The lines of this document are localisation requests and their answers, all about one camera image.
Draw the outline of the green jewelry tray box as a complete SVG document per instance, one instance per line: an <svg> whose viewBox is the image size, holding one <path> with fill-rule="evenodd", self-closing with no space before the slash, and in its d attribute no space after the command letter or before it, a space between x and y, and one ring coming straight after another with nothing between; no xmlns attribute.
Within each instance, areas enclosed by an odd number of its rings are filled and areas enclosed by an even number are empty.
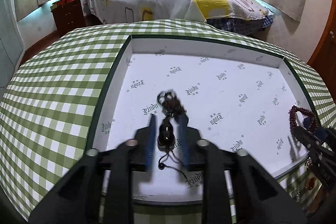
<svg viewBox="0 0 336 224"><path fill-rule="evenodd" d="M307 149L289 125L292 106L313 102L282 53L186 36L131 35L108 73L86 149L106 151L164 118L160 92L174 91L189 126L219 148L246 149L301 200Z"/></svg>

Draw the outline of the green checkered tablecloth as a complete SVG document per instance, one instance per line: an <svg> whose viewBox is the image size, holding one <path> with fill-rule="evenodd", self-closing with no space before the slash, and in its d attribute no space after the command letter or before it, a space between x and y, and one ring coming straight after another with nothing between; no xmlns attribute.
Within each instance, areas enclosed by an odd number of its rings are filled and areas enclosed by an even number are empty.
<svg viewBox="0 0 336 224"><path fill-rule="evenodd" d="M78 28L24 63L1 99L1 189L5 221L27 222L38 202L83 154L110 67L130 35L184 35L282 54L311 96L324 126L335 104L319 74L290 51L181 19Z"/></svg>

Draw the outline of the dark wooden nightstand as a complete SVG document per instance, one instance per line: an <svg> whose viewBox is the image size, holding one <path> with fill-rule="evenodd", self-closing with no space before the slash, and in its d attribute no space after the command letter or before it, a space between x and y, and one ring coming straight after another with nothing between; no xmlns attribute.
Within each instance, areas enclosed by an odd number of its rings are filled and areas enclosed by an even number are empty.
<svg viewBox="0 0 336 224"><path fill-rule="evenodd" d="M86 26L80 0L54 2L51 6L51 13L59 36Z"/></svg>

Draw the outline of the wooden door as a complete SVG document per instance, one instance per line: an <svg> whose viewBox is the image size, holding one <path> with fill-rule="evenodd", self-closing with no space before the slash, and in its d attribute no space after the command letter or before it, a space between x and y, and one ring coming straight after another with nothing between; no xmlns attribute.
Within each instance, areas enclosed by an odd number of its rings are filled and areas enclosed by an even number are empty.
<svg viewBox="0 0 336 224"><path fill-rule="evenodd" d="M325 29L308 64L318 72L331 93L335 93L335 0L331 1Z"/></svg>

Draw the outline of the bed with patterned sheet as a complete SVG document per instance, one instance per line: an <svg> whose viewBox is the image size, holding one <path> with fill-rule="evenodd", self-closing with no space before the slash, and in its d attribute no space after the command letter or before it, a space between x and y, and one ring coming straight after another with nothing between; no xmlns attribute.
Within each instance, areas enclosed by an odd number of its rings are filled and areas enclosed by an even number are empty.
<svg viewBox="0 0 336 224"><path fill-rule="evenodd" d="M273 12L256 0L85 0L103 24L183 19L252 35L273 24Z"/></svg>

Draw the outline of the frosted glass wardrobe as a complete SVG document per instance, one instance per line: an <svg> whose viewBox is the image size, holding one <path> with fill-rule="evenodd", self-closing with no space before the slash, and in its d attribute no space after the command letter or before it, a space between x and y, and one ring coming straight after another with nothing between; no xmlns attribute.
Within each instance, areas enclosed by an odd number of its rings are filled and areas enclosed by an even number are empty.
<svg viewBox="0 0 336 224"><path fill-rule="evenodd" d="M1 92L5 90L25 52L14 12L14 0L1 0Z"/></svg>

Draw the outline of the dark red bead mala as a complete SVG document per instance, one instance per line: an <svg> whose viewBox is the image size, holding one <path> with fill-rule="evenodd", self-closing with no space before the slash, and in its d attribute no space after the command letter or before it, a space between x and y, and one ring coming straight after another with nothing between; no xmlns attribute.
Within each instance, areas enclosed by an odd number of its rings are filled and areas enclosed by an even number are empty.
<svg viewBox="0 0 336 224"><path fill-rule="evenodd" d="M318 124L317 117L312 111L305 109L303 107L292 106L292 108L289 111L290 128L295 129L296 127L299 127L299 126L304 128L303 120L306 117L312 118Z"/></svg>

